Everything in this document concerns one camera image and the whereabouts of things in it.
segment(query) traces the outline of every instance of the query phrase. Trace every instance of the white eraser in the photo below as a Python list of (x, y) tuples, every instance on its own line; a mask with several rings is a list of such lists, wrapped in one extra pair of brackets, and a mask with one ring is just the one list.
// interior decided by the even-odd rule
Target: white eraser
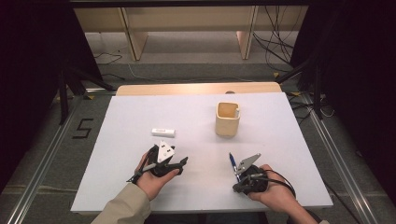
[(161, 137), (175, 137), (176, 131), (174, 129), (152, 129), (152, 135)]

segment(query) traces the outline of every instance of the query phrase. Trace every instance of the pen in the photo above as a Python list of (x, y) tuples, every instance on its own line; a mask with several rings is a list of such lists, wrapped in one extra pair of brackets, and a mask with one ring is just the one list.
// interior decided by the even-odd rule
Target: pen
[[(231, 154), (231, 152), (230, 152), (230, 161), (231, 161), (231, 166), (233, 167), (233, 171), (236, 172), (236, 164), (235, 164), (235, 160), (233, 159), (233, 154)], [(238, 182), (241, 181), (239, 175), (236, 176), (236, 180)]]

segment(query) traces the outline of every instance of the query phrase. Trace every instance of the sleeve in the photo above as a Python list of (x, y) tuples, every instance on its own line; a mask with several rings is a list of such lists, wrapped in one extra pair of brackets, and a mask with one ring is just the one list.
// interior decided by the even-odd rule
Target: sleeve
[(92, 224), (144, 223), (151, 210), (146, 193), (135, 184), (125, 188), (98, 215)]

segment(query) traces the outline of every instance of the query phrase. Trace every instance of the gray floor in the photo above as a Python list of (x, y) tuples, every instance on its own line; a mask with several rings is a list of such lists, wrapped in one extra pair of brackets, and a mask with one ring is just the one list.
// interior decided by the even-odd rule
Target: gray floor
[[(296, 34), (290, 36), (293, 44)], [(92, 51), (95, 55), (101, 52), (118, 53), (122, 58), (112, 64), (100, 64), (102, 74), (112, 74), (125, 78), (120, 79), (111, 75), (104, 76), (107, 83), (114, 86), (123, 84), (151, 84), (151, 83), (189, 83), (189, 82), (229, 82), (229, 81), (272, 81), (276, 69), (269, 68), (265, 60), (265, 51), (253, 41), (250, 57), (242, 60), (239, 54), (236, 37), (233, 33), (153, 33), (149, 35), (148, 43), (141, 61), (132, 62), (127, 51), (126, 42), (122, 34), (87, 34)], [(113, 56), (103, 56), (98, 63), (114, 60)], [(290, 69), (274, 57), (269, 60), (276, 68)], [(96, 88), (91, 83), (85, 83), (88, 88)], [(296, 91), (295, 79), (282, 85), (283, 91)], [(71, 204), (76, 195), (79, 182), (88, 164), (93, 146), (111, 93), (98, 91), (88, 95), (91, 98), (75, 98), (70, 101), (72, 110), (75, 108), (69, 126), (65, 129), (65, 136), (45, 172), (44, 178), (36, 191), (32, 202), (28, 203), (27, 213), (22, 223), (90, 223), (94, 217), (84, 217), (70, 212)], [(293, 102), (300, 103), (304, 97), (296, 97)], [(330, 114), (330, 107), (323, 108)], [(306, 108), (296, 109), (296, 117), (304, 117)], [(60, 129), (60, 105), (54, 99), (48, 110), (40, 131), (37, 132), (33, 147), (26, 152), (14, 176), (0, 196), (0, 223), (7, 223), (14, 206), (26, 191), (26, 187), (35, 175), (41, 160), (46, 156), (52, 138)], [(87, 138), (76, 139), (85, 132), (78, 131), (82, 119), (92, 119), (84, 122), (84, 127), (91, 128)], [(344, 184), (343, 178), (337, 171), (336, 164), (329, 154), (313, 115), (301, 120), (301, 130), (312, 153), (323, 179), (330, 184), (335, 192), (345, 201), (356, 216), (361, 214), (354, 201), (353, 195)], [(394, 223), (396, 209), (387, 194), (382, 190), (375, 177), (367, 167), (364, 159), (356, 154), (356, 147), (351, 141), (343, 124), (336, 116), (325, 117), (323, 123), (329, 131), (332, 140), (346, 162), (347, 169), (361, 190), (377, 223)], [(334, 207), (314, 210), (320, 217), (331, 223), (354, 223), (340, 201), (331, 194)], [(267, 212), (270, 223), (285, 223), (286, 217), (275, 212)]]

